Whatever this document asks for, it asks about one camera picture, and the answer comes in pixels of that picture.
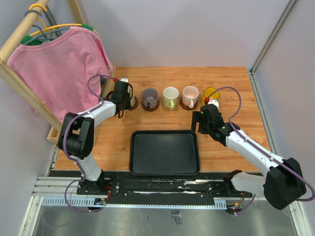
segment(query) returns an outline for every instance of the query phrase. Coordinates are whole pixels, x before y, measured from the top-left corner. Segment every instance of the black plastic tray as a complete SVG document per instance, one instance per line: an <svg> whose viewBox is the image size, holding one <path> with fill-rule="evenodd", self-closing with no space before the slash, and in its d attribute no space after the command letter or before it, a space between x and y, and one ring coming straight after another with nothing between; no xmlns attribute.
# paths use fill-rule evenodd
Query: black plastic tray
<svg viewBox="0 0 315 236"><path fill-rule="evenodd" d="M135 131L131 136L129 169L136 176L199 173L196 133L191 130Z"/></svg>

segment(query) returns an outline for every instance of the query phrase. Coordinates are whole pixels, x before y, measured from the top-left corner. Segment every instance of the wooden frame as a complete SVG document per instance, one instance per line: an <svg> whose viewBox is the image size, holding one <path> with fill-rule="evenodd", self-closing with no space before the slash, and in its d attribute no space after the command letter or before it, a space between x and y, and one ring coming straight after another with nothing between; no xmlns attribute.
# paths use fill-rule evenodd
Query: wooden frame
<svg viewBox="0 0 315 236"><path fill-rule="evenodd" d="M37 3L47 6L50 0L38 0ZM71 11L72 17L75 23L84 24L84 19L80 4L78 0L67 0L68 7ZM43 9L39 6L33 8L39 12ZM31 26L34 24L38 14L36 12L30 12L27 14L15 31L11 34L8 40L0 49L0 77L3 78L22 98L24 98L30 106L32 106L38 113L40 113L52 126L47 139L52 143L57 143L59 132L62 127L62 123L59 119L49 110L49 108L36 96L35 93L21 80L21 78L6 64L9 57L12 55L16 47L20 44L23 37L27 34ZM111 73L115 75L116 66ZM103 94L107 94L112 86L112 80L106 80L105 85L102 86ZM97 138L99 126L94 130L94 141Z"/></svg>

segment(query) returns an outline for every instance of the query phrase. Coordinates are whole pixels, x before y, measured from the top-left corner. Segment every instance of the cork coaster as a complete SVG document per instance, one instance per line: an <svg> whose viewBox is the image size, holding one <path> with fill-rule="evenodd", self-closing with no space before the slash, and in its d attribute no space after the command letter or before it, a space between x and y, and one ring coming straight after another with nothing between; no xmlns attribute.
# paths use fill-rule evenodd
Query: cork coaster
<svg viewBox="0 0 315 236"><path fill-rule="evenodd" d="M181 99L180 99L180 101L179 101L179 104L181 105L181 107L184 108L185 110L188 110L188 111L196 109L196 108L198 107L198 103L199 103L199 102L197 101L196 104L195 104L195 106L191 109L191 108L189 108L188 106L186 106L186 105L183 103L183 98L182 98L182 97L181 97Z"/></svg>
<svg viewBox="0 0 315 236"><path fill-rule="evenodd" d="M136 102L134 103L133 107L131 107L131 108L129 109L129 111L133 111L133 110L136 109L136 108L138 107L138 105L139 105L139 100L138 100L138 98L135 96L134 99L136 100Z"/></svg>
<svg viewBox="0 0 315 236"><path fill-rule="evenodd" d="M177 103L176 103L176 105L175 105L173 110L171 110L170 108L164 106L163 99L161 101L161 104L162 104L163 109L166 110L166 111L169 111L169 112L173 112L173 111L175 111L175 110L177 110L179 108L179 101L178 101L178 99L177 99Z"/></svg>
<svg viewBox="0 0 315 236"><path fill-rule="evenodd" d="M146 108L146 107L143 105L143 102L142 102L142 101L141 101L141 107L142 107L145 111L147 111L147 112L154 112L154 111L156 111L156 110L158 109L158 107L159 107L159 99L157 99L157 105L156 105L156 107L154 107L154 108L151 108L151 109Z"/></svg>

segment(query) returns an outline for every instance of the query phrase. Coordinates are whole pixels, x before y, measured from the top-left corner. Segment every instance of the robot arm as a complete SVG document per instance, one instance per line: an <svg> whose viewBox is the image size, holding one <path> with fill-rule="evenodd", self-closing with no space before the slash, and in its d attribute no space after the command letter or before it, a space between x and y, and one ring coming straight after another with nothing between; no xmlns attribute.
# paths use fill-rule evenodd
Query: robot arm
<svg viewBox="0 0 315 236"><path fill-rule="evenodd" d="M285 160L273 154L233 124L245 137L244 140L229 122L224 123L221 113L215 105L208 104L203 106L200 112L193 112L193 130L196 122L199 122L198 131L200 133L209 134L214 140L235 150L253 163L263 175L250 175L240 170L231 172L223 179L230 195L238 191L247 191L264 196L276 209L284 209L306 193L305 184L302 181L273 161L276 159L302 176L300 165L295 159ZM262 154L258 149L270 154L271 158Z"/></svg>
<svg viewBox="0 0 315 236"><path fill-rule="evenodd" d="M76 160L76 163L80 164L80 167L85 172L86 184L89 186L90 191L96 194L104 189L105 182L103 171L95 162L92 154L94 128L107 118L113 117L131 108L128 90L128 82L117 81L114 90L109 93L103 102L82 112L87 113L87 115L79 117L74 123L70 124L70 131L66 137L67 152L72 159ZM82 113L68 113L65 115L58 139L59 149L63 150L65 130L70 121ZM76 134L73 132L74 130L80 130L80 133Z"/></svg>

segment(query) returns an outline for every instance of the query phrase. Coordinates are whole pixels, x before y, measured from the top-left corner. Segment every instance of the wooden table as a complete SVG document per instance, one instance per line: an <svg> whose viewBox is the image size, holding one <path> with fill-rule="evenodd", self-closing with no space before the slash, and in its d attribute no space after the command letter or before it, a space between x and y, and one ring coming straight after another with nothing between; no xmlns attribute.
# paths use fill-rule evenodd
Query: wooden table
<svg viewBox="0 0 315 236"><path fill-rule="evenodd" d="M260 118L248 73L244 67L120 67L116 77L129 78L135 95L141 100L143 89L153 87L162 99L166 87L176 87L182 95L186 86L199 89L200 94L207 87L235 87L242 96L242 108L233 122L252 139L269 149L265 130ZM220 91L220 112L225 122L237 110L237 94L228 89ZM130 137L135 130L148 129L190 129L192 111L179 107L173 112L161 106L154 112L146 112L141 105L125 112L122 119L112 117L101 124L93 154L103 170L127 171L129 167ZM236 169L257 171L244 157L235 151L213 141L208 135L197 134L201 171L229 172ZM59 152L55 169L77 170L62 151Z"/></svg>

